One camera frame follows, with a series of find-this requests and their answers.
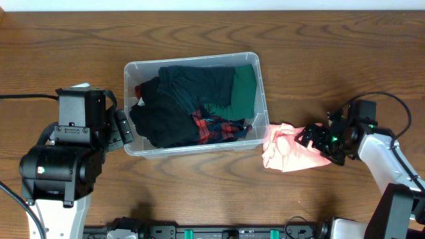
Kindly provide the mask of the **black garment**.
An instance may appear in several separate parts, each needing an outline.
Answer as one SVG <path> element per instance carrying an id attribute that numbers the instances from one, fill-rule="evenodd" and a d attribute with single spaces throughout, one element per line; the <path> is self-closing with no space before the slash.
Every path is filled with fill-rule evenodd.
<path id="1" fill-rule="evenodd" d="M 158 92 L 159 83 L 156 76 L 135 87 L 136 96 L 143 101 L 129 111 L 136 132 L 157 148 L 182 146 L 197 139 L 199 128 L 193 118 L 173 98 Z"/>

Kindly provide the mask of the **pink garment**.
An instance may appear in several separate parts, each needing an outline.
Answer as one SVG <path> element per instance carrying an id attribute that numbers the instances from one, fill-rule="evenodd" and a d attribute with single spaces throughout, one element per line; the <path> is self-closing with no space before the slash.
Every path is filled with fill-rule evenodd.
<path id="1" fill-rule="evenodd" d="M 304 127 L 287 123 L 270 124 L 269 134 L 263 143 L 263 166 L 285 173 L 331 164 L 319 150 L 312 147 L 312 142 L 304 147 L 295 141 L 303 130 Z"/>

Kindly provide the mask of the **clear plastic storage bin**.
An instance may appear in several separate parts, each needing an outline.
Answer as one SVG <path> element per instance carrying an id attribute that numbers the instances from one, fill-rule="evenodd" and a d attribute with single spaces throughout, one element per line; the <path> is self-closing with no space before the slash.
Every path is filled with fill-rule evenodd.
<path id="1" fill-rule="evenodd" d="M 238 52 L 232 54 L 129 62 L 124 68 L 124 111 L 126 114 L 129 114 L 131 107 L 139 102 L 135 94 L 135 87 L 157 76 L 158 71 L 162 66 L 229 67 L 243 66 L 247 64 L 252 65 L 254 69 L 257 88 L 254 104 L 254 117 L 246 119 L 244 122 L 245 126 L 251 125 L 252 129 L 248 132 L 244 139 L 238 139 L 237 141 L 228 143 L 159 149 L 152 146 L 146 137 L 138 135 L 135 130 L 135 124 L 131 119 L 128 119 L 131 132 L 133 133 L 133 141 L 124 146 L 126 153 L 134 157 L 156 159 L 174 155 L 253 149 L 257 147 L 257 145 L 262 144 L 269 134 L 270 120 L 268 117 L 268 109 L 262 81 L 260 59 L 254 52 Z"/>

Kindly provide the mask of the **dark teal shirt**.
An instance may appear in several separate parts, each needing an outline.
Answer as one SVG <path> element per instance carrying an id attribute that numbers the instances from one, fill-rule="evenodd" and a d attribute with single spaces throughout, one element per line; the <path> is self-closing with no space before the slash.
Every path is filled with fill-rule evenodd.
<path id="1" fill-rule="evenodd" d="M 158 70 L 158 92 L 191 115 L 203 104 L 229 106 L 234 74 L 233 67 L 163 66 Z"/>

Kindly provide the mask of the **red navy plaid shirt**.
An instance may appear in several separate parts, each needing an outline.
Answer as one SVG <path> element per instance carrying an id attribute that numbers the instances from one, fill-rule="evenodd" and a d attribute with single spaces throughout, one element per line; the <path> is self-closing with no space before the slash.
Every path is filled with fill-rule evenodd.
<path id="1" fill-rule="evenodd" d="M 245 138 L 252 129 L 250 125 L 245 127 L 243 120 L 230 121 L 210 116 L 204 109 L 199 109 L 189 116 L 193 118 L 199 128 L 199 137 L 177 147 L 233 142 Z"/>

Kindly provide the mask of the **green garment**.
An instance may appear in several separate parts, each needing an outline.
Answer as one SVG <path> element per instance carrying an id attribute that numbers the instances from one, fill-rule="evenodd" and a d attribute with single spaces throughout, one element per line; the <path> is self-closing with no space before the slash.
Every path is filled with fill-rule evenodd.
<path id="1" fill-rule="evenodd" d="M 254 104 L 257 81 L 251 64 L 235 68 L 231 103 L 229 106 L 205 104 L 204 107 L 212 116 L 226 120 L 238 121 L 254 117 Z"/>

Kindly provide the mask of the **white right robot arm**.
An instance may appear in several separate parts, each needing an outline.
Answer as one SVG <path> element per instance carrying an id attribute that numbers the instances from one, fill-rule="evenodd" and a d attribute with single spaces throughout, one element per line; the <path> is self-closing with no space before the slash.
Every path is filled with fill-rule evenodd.
<path id="1" fill-rule="evenodd" d="M 342 166 L 346 158 L 362 161 L 371 172 L 382 197 L 368 223 L 333 218 L 318 227 L 314 238 L 423 238 L 424 179 L 403 155 L 392 130 L 379 127 L 376 103 L 351 100 L 347 115 L 341 110 L 327 115 L 329 127 L 310 124 L 295 137 L 312 146 L 330 162 Z"/>

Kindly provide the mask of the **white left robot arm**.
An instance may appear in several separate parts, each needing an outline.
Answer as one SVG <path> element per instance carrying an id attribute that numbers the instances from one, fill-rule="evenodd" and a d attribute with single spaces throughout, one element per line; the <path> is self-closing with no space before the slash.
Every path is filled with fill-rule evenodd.
<path id="1" fill-rule="evenodd" d="M 81 84 L 56 90 L 58 121 L 19 165 L 31 238 L 82 238 L 106 153 L 133 141 L 110 90 Z"/>

